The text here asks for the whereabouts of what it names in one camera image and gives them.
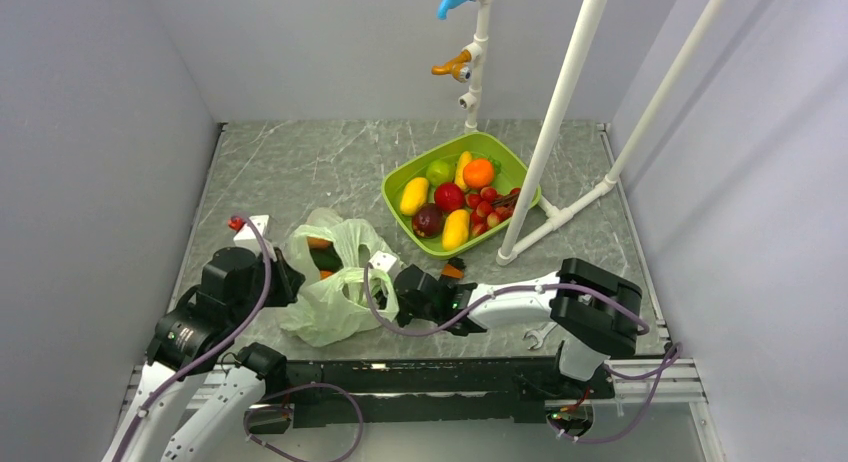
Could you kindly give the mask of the light green plastic bag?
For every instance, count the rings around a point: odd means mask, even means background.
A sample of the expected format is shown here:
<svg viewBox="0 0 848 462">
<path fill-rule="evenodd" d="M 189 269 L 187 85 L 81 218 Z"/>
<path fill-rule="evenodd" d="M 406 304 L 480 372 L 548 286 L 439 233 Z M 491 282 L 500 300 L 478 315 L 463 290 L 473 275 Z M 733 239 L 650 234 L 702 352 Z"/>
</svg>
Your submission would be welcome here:
<svg viewBox="0 0 848 462">
<path fill-rule="evenodd" d="M 308 240 L 332 243 L 341 267 L 326 278 L 310 253 Z M 280 308 L 274 316 L 277 325 L 312 347 L 323 347 L 380 326 L 370 310 L 364 286 L 373 297 L 389 290 L 386 307 L 378 311 L 389 321 L 399 312 L 393 282 L 376 267 L 364 277 L 365 265 L 377 253 L 394 255 L 385 240 L 364 219 L 344 219 L 329 208 L 317 208 L 286 239 L 282 253 L 286 262 L 305 276 L 295 303 Z"/>
</svg>

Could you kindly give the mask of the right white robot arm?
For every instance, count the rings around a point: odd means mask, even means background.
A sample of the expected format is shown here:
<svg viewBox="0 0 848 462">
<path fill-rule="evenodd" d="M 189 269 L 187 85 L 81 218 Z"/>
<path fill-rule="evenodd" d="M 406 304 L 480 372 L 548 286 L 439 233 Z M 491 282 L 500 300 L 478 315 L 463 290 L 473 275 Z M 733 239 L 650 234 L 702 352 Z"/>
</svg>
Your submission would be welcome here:
<svg viewBox="0 0 848 462">
<path fill-rule="evenodd" d="M 529 323 L 552 323 L 566 335 L 551 370 L 557 393 L 574 397 L 611 358 L 634 355 L 650 326 L 640 316 L 642 291 L 622 277 L 579 258 L 529 281 L 490 285 L 435 278 L 415 265 L 393 276 L 397 322 L 436 324 L 456 336 Z"/>
</svg>

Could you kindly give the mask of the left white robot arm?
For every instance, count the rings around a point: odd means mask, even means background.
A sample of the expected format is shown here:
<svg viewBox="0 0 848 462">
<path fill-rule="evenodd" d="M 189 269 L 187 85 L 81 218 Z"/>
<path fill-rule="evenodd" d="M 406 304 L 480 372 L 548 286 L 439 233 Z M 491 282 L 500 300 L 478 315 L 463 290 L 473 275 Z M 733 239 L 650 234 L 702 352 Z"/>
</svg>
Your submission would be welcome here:
<svg viewBox="0 0 848 462">
<path fill-rule="evenodd" d="M 204 461 L 259 400 L 289 385 L 284 355 L 258 342 L 241 348 L 223 382 L 185 414 L 218 358 L 260 309 L 285 307 L 304 282 L 278 248 L 267 256 L 241 247 L 218 250 L 175 308 L 156 324 L 132 402 L 104 456 L 107 461 Z"/>
</svg>

